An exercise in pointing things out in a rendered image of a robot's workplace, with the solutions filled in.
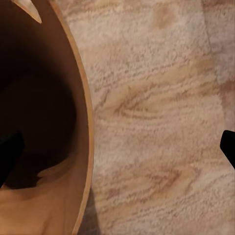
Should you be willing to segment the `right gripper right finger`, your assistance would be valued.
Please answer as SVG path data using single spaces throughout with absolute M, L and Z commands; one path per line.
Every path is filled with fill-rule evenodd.
M 220 148 L 235 169 L 235 132 L 229 130 L 223 132 Z

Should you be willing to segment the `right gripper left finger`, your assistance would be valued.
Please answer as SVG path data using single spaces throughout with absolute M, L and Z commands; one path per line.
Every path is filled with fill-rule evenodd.
M 0 188 L 25 148 L 20 130 L 0 136 Z

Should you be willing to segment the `trash can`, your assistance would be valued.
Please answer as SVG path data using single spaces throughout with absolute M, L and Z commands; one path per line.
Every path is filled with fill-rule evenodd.
M 94 166 L 94 115 L 78 47 L 55 0 L 0 0 L 0 136 L 25 148 L 0 188 L 0 235 L 77 235 Z

